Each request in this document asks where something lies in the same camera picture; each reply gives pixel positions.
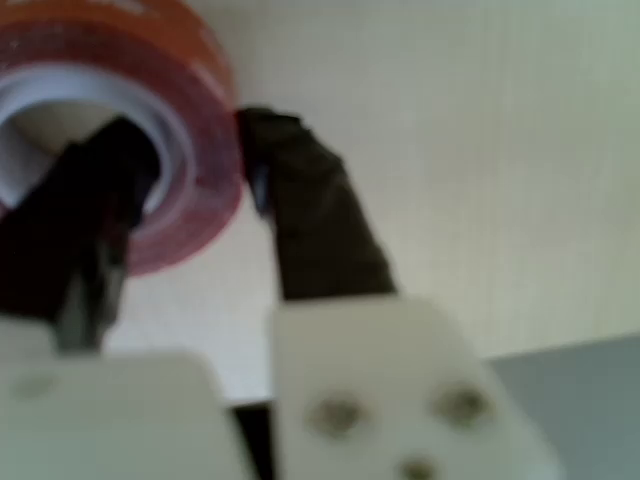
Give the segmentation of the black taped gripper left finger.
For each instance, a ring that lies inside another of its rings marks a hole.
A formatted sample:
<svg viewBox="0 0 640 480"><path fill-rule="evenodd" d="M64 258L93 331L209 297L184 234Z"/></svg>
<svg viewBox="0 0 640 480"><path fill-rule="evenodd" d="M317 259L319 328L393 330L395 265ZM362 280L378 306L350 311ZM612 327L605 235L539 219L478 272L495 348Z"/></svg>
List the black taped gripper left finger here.
<svg viewBox="0 0 640 480"><path fill-rule="evenodd" d="M45 326L60 350L99 349L159 177L151 140L124 117L70 144L1 221L2 315Z"/></svg>

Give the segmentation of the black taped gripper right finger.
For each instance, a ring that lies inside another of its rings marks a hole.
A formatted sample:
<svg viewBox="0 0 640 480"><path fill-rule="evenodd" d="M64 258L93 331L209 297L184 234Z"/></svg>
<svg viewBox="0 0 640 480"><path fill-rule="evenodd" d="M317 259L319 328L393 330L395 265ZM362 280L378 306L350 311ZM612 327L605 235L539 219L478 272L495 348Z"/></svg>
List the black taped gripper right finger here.
<svg viewBox="0 0 640 480"><path fill-rule="evenodd" d="M551 443L438 306L399 291L342 159L295 116L235 116L272 227L277 479L561 479Z"/></svg>

